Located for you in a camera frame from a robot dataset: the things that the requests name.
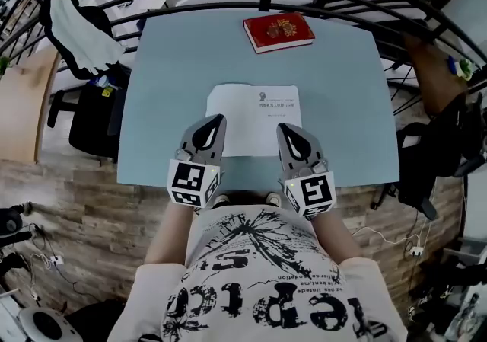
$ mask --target white sneaker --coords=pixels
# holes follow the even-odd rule
[[[217,206],[219,203],[229,203],[230,199],[226,194],[220,194],[220,196],[217,196],[215,198],[215,202],[213,203],[213,206]]]
[[[274,204],[275,206],[281,208],[281,196],[279,196],[277,193],[269,193],[266,198],[266,204]]]

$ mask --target red book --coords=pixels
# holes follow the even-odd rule
[[[243,27],[256,53],[307,46],[314,34],[299,13],[275,14],[243,20]]]

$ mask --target forearm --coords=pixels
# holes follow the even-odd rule
[[[349,258],[362,257],[362,251],[336,211],[321,213],[311,220],[318,242],[340,264]]]
[[[169,202],[145,256],[145,264],[181,264],[186,260],[189,230],[194,209]]]

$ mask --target white t-shirt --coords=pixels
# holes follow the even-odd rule
[[[406,336],[374,261],[352,258],[338,266],[306,219],[261,205],[203,211],[191,228],[185,267],[138,268],[108,341],[403,342]]]

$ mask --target white paper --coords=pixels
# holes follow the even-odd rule
[[[277,125],[301,126],[296,86],[215,86],[206,116],[219,113],[227,118],[223,156],[278,156]]]

